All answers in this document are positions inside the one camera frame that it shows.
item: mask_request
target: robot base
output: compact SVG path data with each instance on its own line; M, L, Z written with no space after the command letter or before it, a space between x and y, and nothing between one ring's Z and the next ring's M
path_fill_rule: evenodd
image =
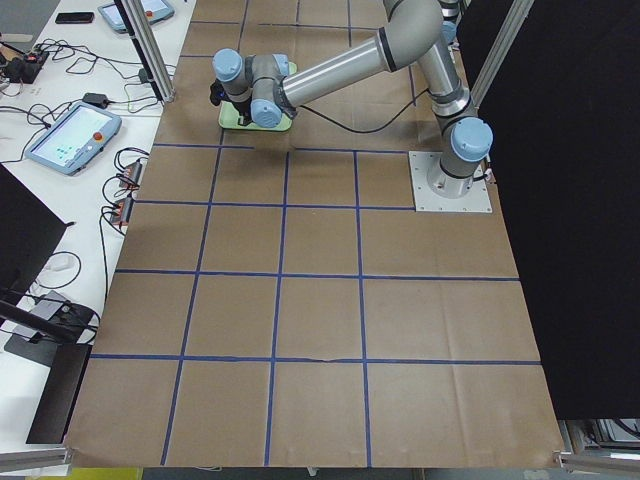
M484 180L473 182L469 192L456 199L441 197L427 183L427 172L440 161L440 152L409 152L411 183L416 212L492 213L489 192ZM475 176L482 175L478 166Z
M289 72L291 75L296 73L298 67L295 63L289 62ZM240 114L238 111L233 108L233 105L229 102L222 102L220 105L220 116L218 117L218 123L222 128L226 128L228 130L259 130L265 132L286 132L291 128L293 122L286 115L282 115L282 121L273 128L262 128L255 123L251 122L246 127L240 125Z

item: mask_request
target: power adapter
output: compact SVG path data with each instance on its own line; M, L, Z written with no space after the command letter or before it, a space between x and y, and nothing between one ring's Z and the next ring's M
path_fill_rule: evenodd
M107 108L107 105L110 103L107 96L102 93L85 93L82 101L94 107L102 108L103 110Z
M138 79L140 83L149 83L149 74L144 68L138 70Z

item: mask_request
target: black curtain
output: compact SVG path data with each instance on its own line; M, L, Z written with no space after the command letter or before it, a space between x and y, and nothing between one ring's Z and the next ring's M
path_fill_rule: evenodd
M511 1L473 0L478 76ZM556 415L640 417L640 2L537 0L480 109Z

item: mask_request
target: metal post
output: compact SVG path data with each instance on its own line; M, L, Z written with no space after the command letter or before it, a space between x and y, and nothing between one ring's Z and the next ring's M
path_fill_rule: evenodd
M176 92L140 0L115 0L115 4L156 98L161 102L172 102Z
M640 477L640 460L612 456L557 453L556 461L569 472L593 472L624 477Z
M522 27L525 18L529 15L534 1L535 0L516 0L511 5L509 13L507 13L507 17L498 32L496 40L493 42L493 46L471 90L471 96L475 101L476 107L479 108L482 104L485 95L489 91L494 78L496 78L502 66L502 62L506 58L507 53L509 53L509 49L520 31L520 27Z
M68 465L71 463L72 456L72 450L65 447L0 453L0 473Z

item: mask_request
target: smartphone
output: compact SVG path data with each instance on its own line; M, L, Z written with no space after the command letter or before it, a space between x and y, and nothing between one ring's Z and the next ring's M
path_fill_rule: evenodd
M63 12L56 17L56 23L91 23L93 12Z

